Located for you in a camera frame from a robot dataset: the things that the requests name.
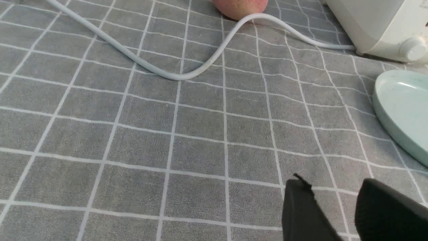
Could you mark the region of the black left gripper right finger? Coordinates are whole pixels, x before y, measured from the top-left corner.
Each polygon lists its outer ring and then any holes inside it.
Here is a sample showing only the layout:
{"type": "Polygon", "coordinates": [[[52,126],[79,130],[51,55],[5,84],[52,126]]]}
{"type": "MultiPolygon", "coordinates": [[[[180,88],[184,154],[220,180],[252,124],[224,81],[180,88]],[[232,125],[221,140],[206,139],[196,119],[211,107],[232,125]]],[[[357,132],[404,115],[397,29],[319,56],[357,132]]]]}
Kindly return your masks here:
{"type": "Polygon", "coordinates": [[[428,209],[373,178],[362,182],[354,222],[362,241],[428,239],[428,209]]]}

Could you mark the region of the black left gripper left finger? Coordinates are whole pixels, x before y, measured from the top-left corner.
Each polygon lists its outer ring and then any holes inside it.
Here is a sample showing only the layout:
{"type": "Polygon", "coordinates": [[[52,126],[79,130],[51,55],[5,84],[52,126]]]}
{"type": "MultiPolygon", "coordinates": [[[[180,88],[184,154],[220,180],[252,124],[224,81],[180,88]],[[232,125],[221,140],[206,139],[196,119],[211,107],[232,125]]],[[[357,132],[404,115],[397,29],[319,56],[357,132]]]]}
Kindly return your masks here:
{"type": "Polygon", "coordinates": [[[282,230],[284,241],[340,241],[316,201],[312,185],[300,175],[286,182],[282,230]]]}

